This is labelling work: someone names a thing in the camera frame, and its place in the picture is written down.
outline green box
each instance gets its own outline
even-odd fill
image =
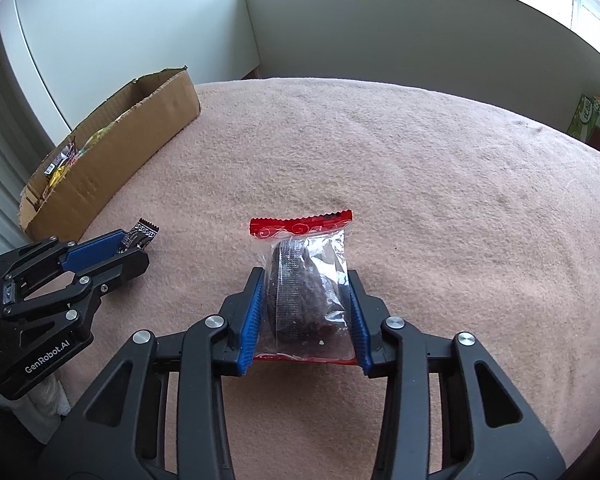
[[[598,117],[600,117],[600,95],[587,97],[583,94],[567,129],[567,135],[587,142]]]

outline snack package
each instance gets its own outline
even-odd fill
[[[587,142],[598,117],[600,117],[600,94],[591,98],[583,94],[571,124],[567,128],[567,135]]]
[[[350,210],[309,218],[254,218],[265,245],[265,293],[256,359],[355,364],[344,257]]]
[[[40,204],[46,200],[46,197],[49,196],[49,193],[51,193],[51,190],[64,175],[64,172],[69,168],[69,166],[71,166],[74,156],[75,141],[71,139],[69,143],[54,157],[54,160],[51,161],[51,164],[46,167],[45,175],[48,178],[48,183],[46,184],[45,190],[42,192],[42,197],[40,197],[38,207],[40,207]]]
[[[144,249],[151,243],[151,240],[158,234],[160,228],[151,222],[148,222],[144,218],[141,218],[122,238],[120,247],[118,248],[118,254],[122,254],[128,251],[132,247],[138,247]]]
[[[66,170],[68,170],[76,160],[88,152],[91,146],[98,142],[98,140],[100,140],[111,129],[112,124],[113,123],[95,132],[91,137],[89,137],[87,142],[85,142],[84,146],[81,147],[79,151],[76,150],[75,139],[71,139],[69,143],[62,149],[62,151],[55,156],[54,160],[45,170],[48,183],[46,184],[45,190],[42,192],[42,197],[37,204],[37,208],[40,208],[40,205],[42,205],[42,203],[46,200],[46,197],[49,196],[49,193],[51,193],[51,190],[66,173]]]

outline pink blanket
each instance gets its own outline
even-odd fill
[[[160,226],[146,274],[104,298],[94,343],[62,369],[72,400],[136,330],[186,330],[242,290],[261,263],[252,217],[351,208],[347,261],[368,293],[423,332],[475,333],[566,461],[583,451],[600,427],[600,153],[420,89],[272,79],[198,91],[200,117],[85,236],[140,216]],[[223,384],[237,478],[370,477],[383,380],[259,363]],[[173,435],[172,413],[171,468]]]

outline blue gripper pad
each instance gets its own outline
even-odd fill
[[[253,363],[256,352],[258,333],[260,332],[260,316],[262,302],[264,301],[264,272],[258,280],[251,297],[249,309],[244,317],[244,325],[240,334],[240,353],[237,359],[238,376],[244,375],[247,368]]]
[[[125,231],[118,229],[69,249],[62,263],[62,268],[71,272],[81,272],[95,264],[108,260],[118,252],[122,238],[125,235]]]
[[[362,316],[362,309],[358,303],[356,293],[353,291],[353,287],[350,287],[351,297],[351,322],[349,327],[349,335],[351,336],[351,342],[353,343],[353,349],[356,351],[356,360],[358,366],[362,368],[365,375],[369,374],[371,370],[371,337],[369,335],[369,329],[366,326],[364,317]]]

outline open cardboard box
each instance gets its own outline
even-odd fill
[[[50,236],[79,240],[127,180],[168,140],[200,115],[187,68],[170,68],[135,79],[96,108],[50,153],[20,199],[20,225],[34,241]],[[97,131],[106,133],[68,168],[46,200],[45,170],[75,139],[80,150]]]

